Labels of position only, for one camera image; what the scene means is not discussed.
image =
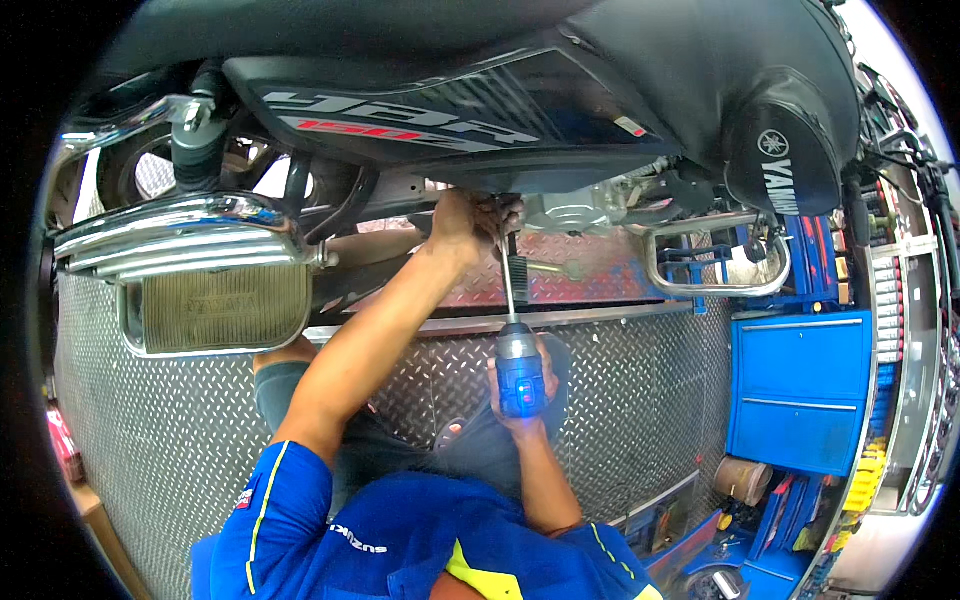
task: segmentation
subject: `blue tool cabinet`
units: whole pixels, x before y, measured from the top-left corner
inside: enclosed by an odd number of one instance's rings
[[[727,452],[846,476],[867,401],[871,313],[738,321]]]

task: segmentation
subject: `blue power tool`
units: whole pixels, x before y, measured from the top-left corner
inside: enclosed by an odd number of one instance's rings
[[[514,306],[510,279],[507,235],[500,230],[503,258],[503,285],[507,296],[507,324],[496,336],[496,378],[500,388],[500,412],[510,419],[528,419],[540,414],[547,405],[543,387],[543,363],[537,350],[537,336],[520,322]]]

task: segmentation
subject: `hand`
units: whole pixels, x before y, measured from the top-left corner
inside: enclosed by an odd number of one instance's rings
[[[489,194],[446,190],[433,213],[433,232],[424,248],[453,256],[468,269],[493,250],[501,225],[508,232],[520,229],[522,210],[520,200],[498,206]]]
[[[543,363],[543,389],[546,392],[547,403],[552,402],[557,395],[557,388],[560,387],[560,379],[553,373],[553,360],[550,353],[546,351],[546,346],[537,336],[537,351],[540,353],[540,361]],[[546,429],[543,427],[543,420],[540,417],[531,417],[530,419],[508,419],[500,412],[500,386],[496,378],[496,359],[487,359],[487,380],[490,382],[490,405],[496,418],[503,423],[503,426],[510,430],[515,440],[521,440],[531,435],[546,435]]]

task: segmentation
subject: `man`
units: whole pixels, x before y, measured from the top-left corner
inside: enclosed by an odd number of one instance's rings
[[[537,418],[502,418],[492,359],[490,406],[445,428],[433,452],[367,408],[518,209],[447,192],[427,242],[320,353],[301,338],[254,360],[257,406],[276,434],[217,542],[215,599],[660,600],[624,539],[583,522],[553,454],[570,367],[557,338],[538,343],[552,401]]]

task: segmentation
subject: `gray pants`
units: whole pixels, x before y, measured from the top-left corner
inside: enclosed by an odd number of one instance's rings
[[[547,436],[556,439],[564,423],[570,376],[570,350],[560,338],[541,336],[560,379],[557,395],[542,414]],[[254,382],[256,407],[272,431],[280,426],[309,363],[287,362],[264,367]],[[500,424],[488,401],[468,419],[464,429],[442,450],[413,447],[390,433],[380,415],[366,408],[348,422],[333,470],[336,514],[355,493],[384,475],[419,470],[490,484],[507,497],[520,499],[520,464],[510,432]]]

